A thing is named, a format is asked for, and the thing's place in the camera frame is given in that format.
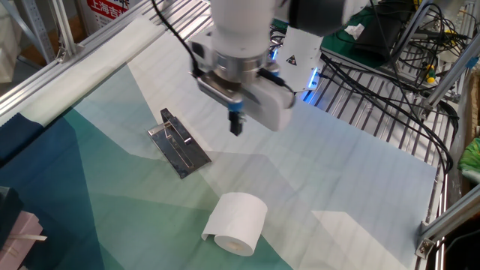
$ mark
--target warning label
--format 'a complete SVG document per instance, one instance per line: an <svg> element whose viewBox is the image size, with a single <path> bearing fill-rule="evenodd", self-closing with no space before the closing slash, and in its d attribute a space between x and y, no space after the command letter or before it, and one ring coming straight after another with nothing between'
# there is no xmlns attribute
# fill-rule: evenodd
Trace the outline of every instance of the warning label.
<svg viewBox="0 0 480 270"><path fill-rule="evenodd" d="M295 60L294 55L290 56L290 58L288 58L286 61L292 65L297 65L297 61Z"/></svg>

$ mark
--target green cloth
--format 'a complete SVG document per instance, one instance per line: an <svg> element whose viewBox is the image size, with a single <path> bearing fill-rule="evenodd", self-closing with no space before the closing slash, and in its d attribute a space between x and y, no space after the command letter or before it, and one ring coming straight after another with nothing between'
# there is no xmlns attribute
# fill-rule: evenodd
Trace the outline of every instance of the green cloth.
<svg viewBox="0 0 480 270"><path fill-rule="evenodd" d="M365 28L370 24L374 19L373 12L368 9L362 10L357 15L353 16L352 19L347 23L347 26L357 26L361 23ZM353 47L355 46L355 40L350 34L347 34L343 28L337 33L331 34L323 38L322 48L330 50L334 53L340 54L352 59L353 61L359 62L363 65L366 65L370 68L378 68L383 65L383 61L378 61L369 57L368 54L359 52Z"/></svg>
<svg viewBox="0 0 480 270"><path fill-rule="evenodd" d="M475 138L465 149L458 169L470 181L480 184L480 138Z"/></svg>

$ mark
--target green fabric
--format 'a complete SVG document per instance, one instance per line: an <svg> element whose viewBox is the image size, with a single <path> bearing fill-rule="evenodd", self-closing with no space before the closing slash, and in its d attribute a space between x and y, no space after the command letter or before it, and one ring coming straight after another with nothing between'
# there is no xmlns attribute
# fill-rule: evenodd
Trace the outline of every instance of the green fabric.
<svg viewBox="0 0 480 270"><path fill-rule="evenodd" d="M249 257L201 239L218 196L199 173L180 180L166 161L128 154L76 110L64 118L78 139L105 269L291 269L262 236Z"/></svg>
<svg viewBox="0 0 480 270"><path fill-rule="evenodd" d="M366 28L375 18L375 16L372 15L373 12L371 10L364 9L357 15L353 16L352 19L347 23L345 28L347 26L357 26L359 23L361 23ZM379 66L384 64L384 62L382 61L376 61L371 57L368 57L368 55L353 49L353 47L355 46L354 43L355 40L353 39L353 37L350 34L347 34L342 29L335 34L324 37L322 42L322 48L331 50L334 53L345 56L348 59L352 59L363 65L367 65L370 68L378 68Z"/></svg>
<svg viewBox="0 0 480 270"><path fill-rule="evenodd" d="M462 175L477 184L480 184L480 138L475 138L465 149L458 169Z"/></svg>

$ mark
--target paper roll core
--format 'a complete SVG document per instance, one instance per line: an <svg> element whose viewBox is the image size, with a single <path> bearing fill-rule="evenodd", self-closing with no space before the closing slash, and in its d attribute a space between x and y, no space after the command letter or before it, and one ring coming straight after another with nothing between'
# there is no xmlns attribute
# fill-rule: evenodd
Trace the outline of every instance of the paper roll core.
<svg viewBox="0 0 480 270"><path fill-rule="evenodd" d="M239 256L252 256L262 233L267 205L247 193L222 195L210 215L202 239L215 235L220 248Z"/></svg>
<svg viewBox="0 0 480 270"><path fill-rule="evenodd" d="M226 245L228 246L228 248L233 249L234 251L243 251L243 247L239 243L228 242Z"/></svg>

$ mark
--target metal clip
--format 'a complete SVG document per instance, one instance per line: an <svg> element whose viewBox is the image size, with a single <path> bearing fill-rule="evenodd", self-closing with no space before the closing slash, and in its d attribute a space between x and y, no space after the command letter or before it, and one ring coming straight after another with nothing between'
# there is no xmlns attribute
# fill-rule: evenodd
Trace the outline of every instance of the metal clip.
<svg viewBox="0 0 480 270"><path fill-rule="evenodd" d="M181 179L212 162L183 124L168 109L162 109L160 114L163 124L149 130L148 135Z"/></svg>

